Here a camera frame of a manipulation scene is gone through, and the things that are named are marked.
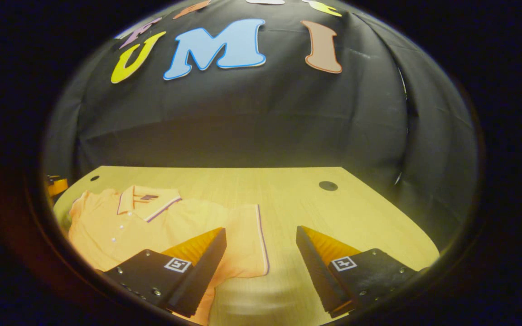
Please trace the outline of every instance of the orange polo shirt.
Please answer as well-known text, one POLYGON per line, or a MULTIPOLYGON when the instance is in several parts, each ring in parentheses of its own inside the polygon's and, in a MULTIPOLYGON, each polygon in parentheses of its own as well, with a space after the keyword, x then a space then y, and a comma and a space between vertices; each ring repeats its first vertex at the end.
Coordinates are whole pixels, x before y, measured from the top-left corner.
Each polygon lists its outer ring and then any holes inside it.
POLYGON ((269 272, 258 205, 227 209, 214 202, 183 200, 176 189, 131 186, 122 193, 86 191, 72 205, 70 216, 71 244, 90 265, 104 272, 141 250, 162 252, 224 227, 227 248, 196 314, 189 319, 201 325, 208 324, 217 285, 231 277, 269 272))

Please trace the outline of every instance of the letter m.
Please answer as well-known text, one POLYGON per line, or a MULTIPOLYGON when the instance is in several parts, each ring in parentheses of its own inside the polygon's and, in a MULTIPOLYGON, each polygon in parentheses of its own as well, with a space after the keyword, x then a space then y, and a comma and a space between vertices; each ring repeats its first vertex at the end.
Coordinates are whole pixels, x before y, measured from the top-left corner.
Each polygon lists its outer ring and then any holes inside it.
POLYGON ((192 66, 187 63, 189 53, 200 70, 209 68, 216 54, 224 47, 224 55, 217 61, 220 68, 261 66, 265 56, 257 49, 257 31, 265 24, 262 19, 243 19, 232 22, 217 37, 205 29, 193 29, 176 37, 178 46, 165 80, 186 76, 192 66))

